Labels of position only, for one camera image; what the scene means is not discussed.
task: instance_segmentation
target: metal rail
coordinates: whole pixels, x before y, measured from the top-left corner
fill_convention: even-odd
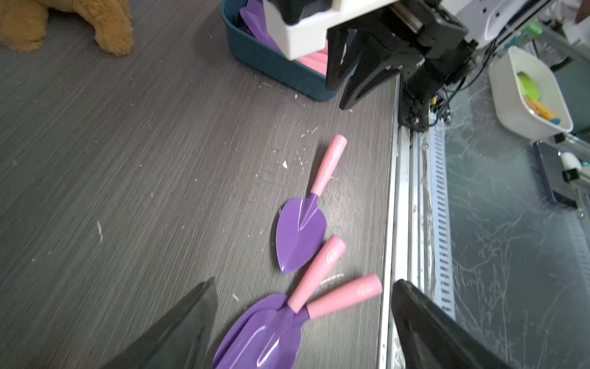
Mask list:
[[[444,128],[413,132],[398,124],[399,78],[395,82],[383,298],[379,326],[379,369],[404,368],[404,355],[391,314],[391,286],[405,279],[454,318]]]

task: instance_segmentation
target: purple metal scoop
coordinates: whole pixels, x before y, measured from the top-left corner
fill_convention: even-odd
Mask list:
[[[346,147],[346,138],[336,135],[322,160],[309,196],[294,198],[285,204],[277,224],[278,265],[284,274],[304,266],[322,245],[327,221],[317,207],[326,184]]]

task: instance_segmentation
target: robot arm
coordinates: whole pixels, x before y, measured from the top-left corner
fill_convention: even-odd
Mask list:
[[[327,89],[337,89],[354,71],[341,109],[400,74],[399,121],[423,132],[430,99],[469,73],[476,50],[495,40],[525,2],[465,1],[445,0],[456,16],[441,0],[264,0],[264,11],[288,59],[321,50],[328,40]]]

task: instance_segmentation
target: yellow object in tray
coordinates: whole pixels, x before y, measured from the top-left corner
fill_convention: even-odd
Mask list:
[[[549,110],[549,108],[545,105],[541,104],[538,101],[531,100],[526,96],[523,96],[522,98],[525,100],[525,103],[528,105],[528,107],[531,108],[531,110],[533,110],[533,112],[538,116],[547,119],[555,125],[561,123],[561,119],[559,119],[555,114],[553,114],[553,112]]]

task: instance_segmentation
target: pink handle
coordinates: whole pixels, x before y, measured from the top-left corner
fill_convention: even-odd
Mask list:
[[[344,250],[346,250],[346,244],[340,238],[332,236],[328,239],[287,301],[291,310],[295,313],[301,310],[309,297],[320,286],[322,280],[330,273]]]
[[[383,292],[381,281],[375,273],[360,277],[307,304],[310,319],[320,318],[334,311],[356,305]]]
[[[316,194],[318,197],[322,196],[324,188],[326,188],[332,173],[334,173],[336,164],[338,164],[338,160],[340,160],[345,147],[346,139],[344,136],[334,136],[332,143],[330,143],[330,147],[328,147],[328,151],[326,151],[326,154],[324,155],[320,170],[317,172],[316,181],[313,183],[312,187],[312,194]]]

